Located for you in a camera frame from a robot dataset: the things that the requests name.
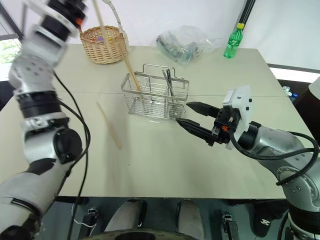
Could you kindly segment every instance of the green plastic bottle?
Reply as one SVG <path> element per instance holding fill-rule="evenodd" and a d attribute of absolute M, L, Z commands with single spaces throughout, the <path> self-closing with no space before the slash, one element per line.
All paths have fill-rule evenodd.
<path fill-rule="evenodd" d="M 229 37 L 229 41 L 226 45 L 226 48 L 223 54 L 228 59 L 232 59 L 236 55 L 237 49 L 244 36 L 242 33 L 242 31 L 244 30 L 244 27 L 245 27 L 244 23 L 238 23 L 236 25 L 236 30 L 233 33 L 231 33 Z"/>

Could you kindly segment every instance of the window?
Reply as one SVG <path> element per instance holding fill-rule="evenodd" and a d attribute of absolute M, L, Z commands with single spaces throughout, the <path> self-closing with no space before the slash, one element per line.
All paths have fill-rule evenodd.
<path fill-rule="evenodd" d="M 278 80 L 313 83 L 320 77 L 320 71 L 310 72 L 309 69 L 294 70 L 270 66 L 270 70 Z"/>
<path fill-rule="evenodd" d="M 21 43 L 18 39 L 0 41 L 0 81 L 7 81 L 13 60 L 20 51 Z"/>

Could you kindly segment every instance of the wicker basket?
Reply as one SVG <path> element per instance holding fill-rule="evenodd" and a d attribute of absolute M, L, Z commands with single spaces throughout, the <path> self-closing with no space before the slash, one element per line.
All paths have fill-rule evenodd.
<path fill-rule="evenodd" d="M 93 27 L 84 32 L 79 28 L 80 39 L 88 58 L 96 64 L 111 64 L 122 59 L 122 54 L 128 51 L 128 37 L 121 26 L 119 16 L 111 1 L 104 1 L 112 9 L 112 12 L 117 20 L 118 27 L 104 26 L 107 34 L 105 39 L 98 40 L 98 37 L 103 37 L 101 27 Z"/>

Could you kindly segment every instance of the bottle cap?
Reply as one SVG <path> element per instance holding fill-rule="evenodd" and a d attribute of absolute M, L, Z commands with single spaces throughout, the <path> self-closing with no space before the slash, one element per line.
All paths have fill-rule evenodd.
<path fill-rule="evenodd" d="M 236 25 L 236 28 L 237 28 L 237 29 L 244 29 L 244 28 L 245 28 L 245 24 L 239 22 L 239 23 Z"/>

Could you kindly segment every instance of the white backdrop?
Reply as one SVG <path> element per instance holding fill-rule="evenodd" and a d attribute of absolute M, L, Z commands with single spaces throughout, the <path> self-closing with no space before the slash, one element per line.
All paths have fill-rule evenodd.
<path fill-rule="evenodd" d="M 320 70 L 320 0 L 256 0 L 243 35 L 269 64 Z"/>
<path fill-rule="evenodd" d="M 16 24 L 21 27 L 23 0 L 0 0 Z M 150 45 L 162 32 L 181 25 L 201 28 L 210 38 L 227 41 L 234 29 L 245 0 L 113 0 L 131 45 Z M 82 30 L 99 25 L 91 0 L 85 0 L 87 17 Z M 109 7 L 98 0 L 105 25 L 117 22 Z M 39 17 L 28 11 L 26 32 Z M 70 43 L 81 43 L 70 38 Z"/>

